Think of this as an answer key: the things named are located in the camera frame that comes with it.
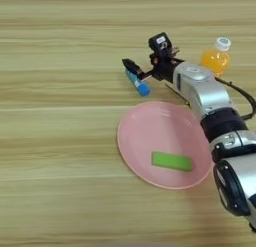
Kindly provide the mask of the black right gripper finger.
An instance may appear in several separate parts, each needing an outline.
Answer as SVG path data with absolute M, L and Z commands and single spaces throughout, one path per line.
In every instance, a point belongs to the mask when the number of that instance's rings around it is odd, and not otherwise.
M 145 78 L 145 72 L 131 59 L 123 59 L 122 63 L 129 72 L 136 75 L 139 79 Z

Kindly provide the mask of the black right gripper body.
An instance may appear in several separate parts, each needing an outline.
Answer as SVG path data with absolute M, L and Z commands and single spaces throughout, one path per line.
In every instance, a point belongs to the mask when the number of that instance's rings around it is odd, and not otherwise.
M 139 79 L 145 80 L 147 77 L 152 76 L 158 81 L 166 80 L 172 82 L 175 68 L 183 62 L 182 59 L 176 57 L 179 51 L 179 47 L 168 47 L 163 50 L 154 49 L 150 55 L 152 69 L 148 72 L 140 70 L 138 73 Z

